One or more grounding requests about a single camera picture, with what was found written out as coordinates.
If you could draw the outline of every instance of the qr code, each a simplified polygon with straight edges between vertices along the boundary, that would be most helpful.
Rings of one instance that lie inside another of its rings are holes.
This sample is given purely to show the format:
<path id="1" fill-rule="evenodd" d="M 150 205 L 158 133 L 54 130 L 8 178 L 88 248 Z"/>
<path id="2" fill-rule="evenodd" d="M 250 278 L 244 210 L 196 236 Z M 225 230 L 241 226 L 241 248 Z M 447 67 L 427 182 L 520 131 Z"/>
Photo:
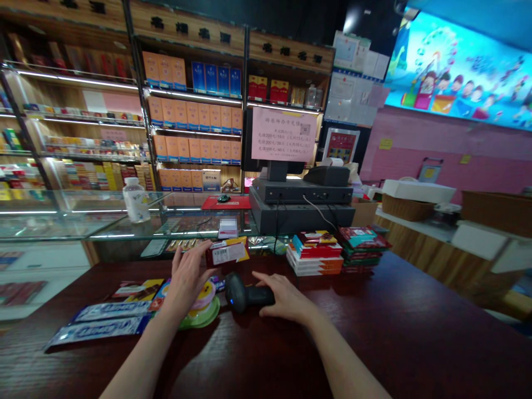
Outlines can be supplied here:
<path id="1" fill-rule="evenodd" d="M 300 136 L 308 136 L 310 134 L 310 124 L 301 124 L 299 125 L 300 126 L 300 130 L 299 130 L 299 135 Z"/>

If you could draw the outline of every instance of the price sign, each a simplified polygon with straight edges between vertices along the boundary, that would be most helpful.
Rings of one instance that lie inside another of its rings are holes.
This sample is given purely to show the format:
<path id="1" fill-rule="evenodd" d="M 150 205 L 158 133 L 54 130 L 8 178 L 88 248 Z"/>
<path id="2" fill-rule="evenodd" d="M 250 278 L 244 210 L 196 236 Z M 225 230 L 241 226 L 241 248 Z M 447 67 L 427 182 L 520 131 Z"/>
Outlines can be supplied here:
<path id="1" fill-rule="evenodd" d="M 253 159 L 308 162 L 315 137 L 316 115 L 253 109 Z"/>

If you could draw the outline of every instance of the blue box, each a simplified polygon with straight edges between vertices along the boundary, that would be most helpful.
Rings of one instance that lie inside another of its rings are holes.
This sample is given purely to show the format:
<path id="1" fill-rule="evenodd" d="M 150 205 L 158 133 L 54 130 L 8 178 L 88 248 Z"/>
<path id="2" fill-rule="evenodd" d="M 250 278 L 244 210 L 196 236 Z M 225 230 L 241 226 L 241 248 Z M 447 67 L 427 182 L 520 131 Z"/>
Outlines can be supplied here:
<path id="1" fill-rule="evenodd" d="M 218 93 L 229 96 L 229 68 L 218 67 Z"/>
<path id="2" fill-rule="evenodd" d="M 209 94 L 218 93 L 218 70 L 216 65 L 205 65 L 205 88 Z"/>
<path id="3" fill-rule="evenodd" d="M 192 84 L 196 93 L 206 93 L 205 89 L 205 65 L 192 62 Z"/>
<path id="4" fill-rule="evenodd" d="M 242 98 L 241 87 L 242 87 L 242 73 L 240 69 L 231 68 L 231 85 L 229 88 L 229 93 L 231 97 Z"/>

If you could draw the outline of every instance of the cable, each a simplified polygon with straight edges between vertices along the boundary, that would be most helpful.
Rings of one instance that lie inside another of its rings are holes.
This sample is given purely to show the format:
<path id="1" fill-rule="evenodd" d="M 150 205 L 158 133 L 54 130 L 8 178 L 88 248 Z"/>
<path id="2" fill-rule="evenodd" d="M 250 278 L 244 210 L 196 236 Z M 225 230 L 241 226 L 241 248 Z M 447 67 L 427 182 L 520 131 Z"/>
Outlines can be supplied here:
<path id="1" fill-rule="evenodd" d="M 318 208 L 316 205 L 314 205 L 312 202 L 310 202 L 308 199 L 306 199 L 305 194 L 303 194 L 303 199 L 304 199 L 305 201 L 307 201 L 309 204 L 311 204 L 314 208 L 316 208 L 316 210 L 320 213 L 321 217 L 323 218 L 323 220 L 324 220 L 325 222 L 327 222 L 328 224 L 330 224 L 334 230 L 337 230 L 336 227 L 334 227 L 334 224 L 332 224 L 332 223 L 329 222 L 327 219 L 325 219 L 325 216 L 323 216 L 323 213 L 320 211 L 320 208 Z"/>

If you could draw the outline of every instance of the cartoon children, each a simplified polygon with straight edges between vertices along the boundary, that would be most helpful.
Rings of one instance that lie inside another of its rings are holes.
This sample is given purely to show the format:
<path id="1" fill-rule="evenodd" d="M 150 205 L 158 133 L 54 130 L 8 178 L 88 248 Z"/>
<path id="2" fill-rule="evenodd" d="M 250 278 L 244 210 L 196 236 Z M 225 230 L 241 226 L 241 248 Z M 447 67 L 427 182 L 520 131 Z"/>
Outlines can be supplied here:
<path id="1" fill-rule="evenodd" d="M 451 95 L 457 95 L 464 83 L 464 76 L 458 75 L 454 78 L 453 85 L 451 86 Z"/>
<path id="2" fill-rule="evenodd" d="M 443 94 L 445 90 L 449 87 L 449 83 L 451 82 L 451 75 L 449 75 L 449 72 L 445 72 L 442 77 L 439 79 L 438 82 L 438 94 Z"/>
<path id="3" fill-rule="evenodd" d="M 430 71 L 421 84 L 420 93 L 421 94 L 432 94 L 434 91 L 434 82 L 436 81 L 436 72 Z"/>
<path id="4" fill-rule="evenodd" d="M 484 93 L 484 89 L 482 86 L 478 85 L 475 90 L 473 91 L 473 94 L 471 95 L 471 101 L 474 103 L 478 103 L 480 99 L 482 98 L 482 94 Z"/>
<path id="5" fill-rule="evenodd" d="M 475 87 L 475 83 L 470 80 L 467 82 L 464 86 L 464 91 L 462 92 L 462 98 L 467 99 L 471 96 L 471 93 L 473 92 L 473 88 Z"/>

